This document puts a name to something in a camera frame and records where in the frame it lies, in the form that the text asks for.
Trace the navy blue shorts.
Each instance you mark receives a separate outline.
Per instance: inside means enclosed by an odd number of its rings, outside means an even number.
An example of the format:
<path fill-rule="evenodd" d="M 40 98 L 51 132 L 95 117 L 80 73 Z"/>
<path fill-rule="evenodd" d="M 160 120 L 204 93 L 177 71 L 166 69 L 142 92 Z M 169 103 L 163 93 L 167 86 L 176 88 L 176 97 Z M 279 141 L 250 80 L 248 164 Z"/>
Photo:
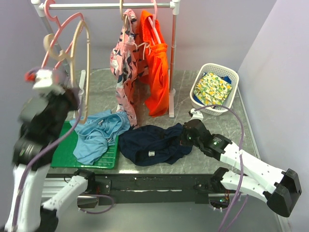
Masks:
<path fill-rule="evenodd" d="M 118 146 L 123 156 L 137 166 L 172 165 L 192 151 L 192 146 L 181 144 L 182 132 L 180 123 L 167 129 L 146 125 L 121 134 Z"/>

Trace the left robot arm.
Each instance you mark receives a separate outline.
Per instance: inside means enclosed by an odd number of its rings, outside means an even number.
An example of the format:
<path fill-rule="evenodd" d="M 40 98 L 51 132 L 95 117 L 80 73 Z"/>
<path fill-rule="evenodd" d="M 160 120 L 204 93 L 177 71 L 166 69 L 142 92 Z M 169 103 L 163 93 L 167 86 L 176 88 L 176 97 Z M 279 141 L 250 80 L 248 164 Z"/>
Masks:
<path fill-rule="evenodd" d="M 2 232 L 54 232 L 60 216 L 83 193 L 95 191 L 93 172 L 79 169 L 56 195 L 42 202 L 43 185 L 68 112 L 81 109 L 78 87 L 60 87 L 30 99 L 20 113 L 20 136 L 14 145 L 14 192 Z"/>

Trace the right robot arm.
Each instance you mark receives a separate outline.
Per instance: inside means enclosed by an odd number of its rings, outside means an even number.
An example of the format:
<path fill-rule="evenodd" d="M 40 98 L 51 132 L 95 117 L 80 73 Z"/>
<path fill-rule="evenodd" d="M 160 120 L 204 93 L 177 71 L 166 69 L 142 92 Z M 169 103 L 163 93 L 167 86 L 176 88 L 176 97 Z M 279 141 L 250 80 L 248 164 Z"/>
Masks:
<path fill-rule="evenodd" d="M 211 134 L 199 119 L 186 122 L 183 126 L 183 145 L 193 145 L 206 156 L 228 164 L 243 176 L 227 169 L 218 168 L 208 184 L 199 189 L 214 192 L 239 190 L 265 202 L 276 214 L 288 218 L 301 193 L 299 176 L 296 171 L 273 167 L 252 156 L 220 134 Z"/>

